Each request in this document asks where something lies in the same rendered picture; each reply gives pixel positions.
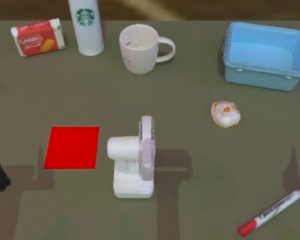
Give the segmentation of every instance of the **white fan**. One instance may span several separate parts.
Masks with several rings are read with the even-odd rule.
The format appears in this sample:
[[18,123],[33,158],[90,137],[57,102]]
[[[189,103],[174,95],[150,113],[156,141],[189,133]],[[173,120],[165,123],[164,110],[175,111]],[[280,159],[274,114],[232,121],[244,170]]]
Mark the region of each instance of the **white fan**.
[[113,191],[118,198],[150,198],[154,192],[154,121],[143,116],[138,136],[111,137],[107,155],[114,160]]

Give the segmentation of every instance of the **starbucks logo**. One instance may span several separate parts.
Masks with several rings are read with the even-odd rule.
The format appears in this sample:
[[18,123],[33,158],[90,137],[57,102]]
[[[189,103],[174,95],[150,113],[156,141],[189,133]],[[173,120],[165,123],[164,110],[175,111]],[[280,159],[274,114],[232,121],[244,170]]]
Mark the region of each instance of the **starbucks logo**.
[[91,9],[79,9],[75,13],[75,18],[81,26],[91,26],[95,21],[95,13]]

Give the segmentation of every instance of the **mug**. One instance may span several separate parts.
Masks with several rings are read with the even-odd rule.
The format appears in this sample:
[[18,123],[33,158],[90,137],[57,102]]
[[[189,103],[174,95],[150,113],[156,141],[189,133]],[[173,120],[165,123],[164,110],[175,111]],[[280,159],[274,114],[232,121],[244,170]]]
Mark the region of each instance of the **mug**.
[[[176,54],[176,45],[171,39],[159,36],[153,27],[145,24],[134,24],[123,29],[119,44],[126,69],[138,75],[149,73],[157,63],[169,61]],[[171,46],[171,52],[158,56],[159,44]]]

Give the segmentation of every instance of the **table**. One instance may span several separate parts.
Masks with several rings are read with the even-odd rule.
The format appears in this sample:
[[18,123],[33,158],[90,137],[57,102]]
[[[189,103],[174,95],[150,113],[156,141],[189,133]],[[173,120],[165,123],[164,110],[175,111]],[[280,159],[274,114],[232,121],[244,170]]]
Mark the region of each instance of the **table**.
[[[133,22],[106,22],[104,52],[84,57],[63,21],[67,49],[29,58],[10,35],[21,23],[0,21],[0,162],[12,181],[0,193],[0,240],[238,240],[237,227],[300,187],[300,83],[292,92],[226,83],[230,22],[145,22],[177,55],[144,76],[120,57],[119,33]],[[238,126],[213,123],[220,100],[237,104]],[[117,199],[107,140],[136,135],[143,115],[155,121],[156,191]],[[100,126],[96,170],[42,170],[56,125]],[[249,239],[300,240],[300,201]]]

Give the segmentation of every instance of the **blue basket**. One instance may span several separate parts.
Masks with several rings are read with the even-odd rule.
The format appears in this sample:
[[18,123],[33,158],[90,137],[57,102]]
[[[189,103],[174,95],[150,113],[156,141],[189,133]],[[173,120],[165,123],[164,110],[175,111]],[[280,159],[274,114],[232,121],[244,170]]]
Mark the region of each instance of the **blue basket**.
[[233,22],[223,61],[229,83],[291,91],[300,80],[300,30]]

